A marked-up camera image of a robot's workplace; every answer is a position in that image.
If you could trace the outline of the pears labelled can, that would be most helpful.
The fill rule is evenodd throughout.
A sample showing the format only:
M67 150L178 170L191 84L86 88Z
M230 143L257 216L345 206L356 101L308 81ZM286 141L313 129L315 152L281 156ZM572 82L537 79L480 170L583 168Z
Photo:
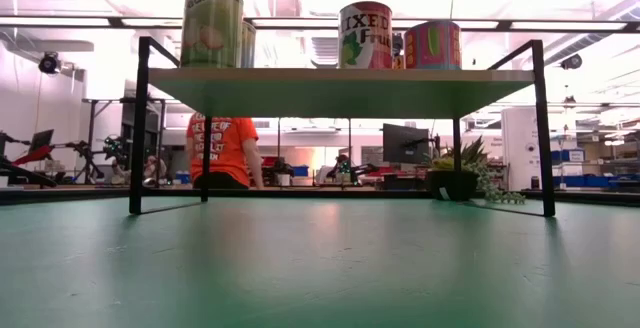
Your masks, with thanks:
M181 66L237 68L242 17L243 0L185 0Z

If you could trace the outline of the person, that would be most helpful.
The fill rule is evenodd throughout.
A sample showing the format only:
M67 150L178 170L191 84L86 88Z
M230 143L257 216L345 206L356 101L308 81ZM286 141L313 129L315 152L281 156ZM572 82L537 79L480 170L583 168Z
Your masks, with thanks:
M164 178L166 175L166 171L166 164L162 159L159 159L154 155L150 155L147 157L143 171L143 175L146 180L157 180L158 178Z
M211 119L210 147L205 143L206 118L194 113L186 130L185 149L195 189L248 190L251 182L264 188L259 139L253 120L248 117Z

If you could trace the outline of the pink and blue can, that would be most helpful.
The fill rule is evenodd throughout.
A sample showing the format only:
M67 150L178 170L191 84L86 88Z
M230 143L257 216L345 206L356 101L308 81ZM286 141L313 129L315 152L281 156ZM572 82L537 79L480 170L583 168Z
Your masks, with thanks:
M454 22L421 23L404 34L406 69L461 70L461 28Z

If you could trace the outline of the black pole stand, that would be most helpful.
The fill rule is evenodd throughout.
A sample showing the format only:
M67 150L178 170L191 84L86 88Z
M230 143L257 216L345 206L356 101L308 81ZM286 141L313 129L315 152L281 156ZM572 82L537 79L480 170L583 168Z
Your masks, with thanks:
M95 142L95 122L96 118L111 105L113 100L84 98L82 102L90 105L87 143L83 150L85 165L81 170L81 172L84 174L84 184L89 185L94 184L97 178L104 176L104 174L94 162L94 158L96 157L96 155L102 154L102 151L98 151L93 148L93 144Z

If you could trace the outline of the black computer monitor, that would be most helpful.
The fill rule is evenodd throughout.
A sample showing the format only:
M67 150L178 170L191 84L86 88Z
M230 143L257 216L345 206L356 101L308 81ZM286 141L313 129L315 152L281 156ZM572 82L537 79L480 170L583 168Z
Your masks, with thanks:
M384 124L383 161L388 163L420 164L428 154L428 129Z

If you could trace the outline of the potted succulent plant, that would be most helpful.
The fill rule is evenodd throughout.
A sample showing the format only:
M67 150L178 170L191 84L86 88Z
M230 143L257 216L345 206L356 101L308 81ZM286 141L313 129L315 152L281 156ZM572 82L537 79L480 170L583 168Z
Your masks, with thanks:
M482 192L484 199L491 203L525 203L522 194L501 190L492 181L482 137L461 149L460 171L455 170L452 148L434 157L424 155L424 158L429 190L436 199L468 201L475 193Z

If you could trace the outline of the dark grey background cabinet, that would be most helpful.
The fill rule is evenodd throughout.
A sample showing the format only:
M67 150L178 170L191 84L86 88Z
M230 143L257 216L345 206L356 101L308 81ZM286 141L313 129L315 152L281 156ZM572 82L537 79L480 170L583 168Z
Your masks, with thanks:
M124 150L128 154L128 160L120 163L124 170L126 180L129 180L131 173L131 154L133 151L134 123L135 123L135 99L125 97L120 100L122 104L121 138L124 140ZM143 171L147 157L154 155L161 158L162 141L164 137L164 124L166 121L165 99L148 98L145 111L144 149L143 149ZM143 175L143 185L147 187L158 187L159 180L146 180Z

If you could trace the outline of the mixed fruit labelled can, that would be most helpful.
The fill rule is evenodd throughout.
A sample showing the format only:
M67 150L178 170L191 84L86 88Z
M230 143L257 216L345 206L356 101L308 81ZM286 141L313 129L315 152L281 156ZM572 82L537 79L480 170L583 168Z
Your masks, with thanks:
M339 12L338 67L391 69L391 9L380 2L360 1Z

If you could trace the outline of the blue storage bins shelf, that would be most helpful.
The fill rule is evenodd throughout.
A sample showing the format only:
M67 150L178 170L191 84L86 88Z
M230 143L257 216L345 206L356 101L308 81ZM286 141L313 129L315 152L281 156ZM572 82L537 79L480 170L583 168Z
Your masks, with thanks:
M580 148L555 150L551 156L556 188L640 187L640 159L588 158Z

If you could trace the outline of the white louvred air vent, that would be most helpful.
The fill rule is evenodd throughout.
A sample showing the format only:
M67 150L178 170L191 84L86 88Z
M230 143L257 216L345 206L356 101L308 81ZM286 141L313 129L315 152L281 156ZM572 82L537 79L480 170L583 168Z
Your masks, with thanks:
M310 60L317 68L338 66L338 39L335 37L311 37Z

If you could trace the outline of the green table mat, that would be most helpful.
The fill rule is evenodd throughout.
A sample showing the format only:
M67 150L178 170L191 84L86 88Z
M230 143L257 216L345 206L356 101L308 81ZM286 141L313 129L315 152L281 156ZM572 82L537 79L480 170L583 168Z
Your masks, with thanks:
M640 328L640 209L124 199L0 208L0 328Z

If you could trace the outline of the cherries labelled can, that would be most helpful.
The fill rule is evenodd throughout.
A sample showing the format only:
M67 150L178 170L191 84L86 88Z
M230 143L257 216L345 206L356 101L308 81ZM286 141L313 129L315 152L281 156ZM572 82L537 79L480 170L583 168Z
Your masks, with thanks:
M255 59L256 28L249 22L242 22L241 68L253 68Z

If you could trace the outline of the wooden shelf black metal legs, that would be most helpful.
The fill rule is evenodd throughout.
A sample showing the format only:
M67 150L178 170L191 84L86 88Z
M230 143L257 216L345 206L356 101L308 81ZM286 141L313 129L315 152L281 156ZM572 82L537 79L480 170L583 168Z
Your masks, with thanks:
M461 168L462 117L527 86L535 91L543 214L556 213L543 44L530 40L486 70L208 68L149 65L150 36L138 40L129 211L142 214L148 88L154 86L207 118L331 117L448 119L454 168Z

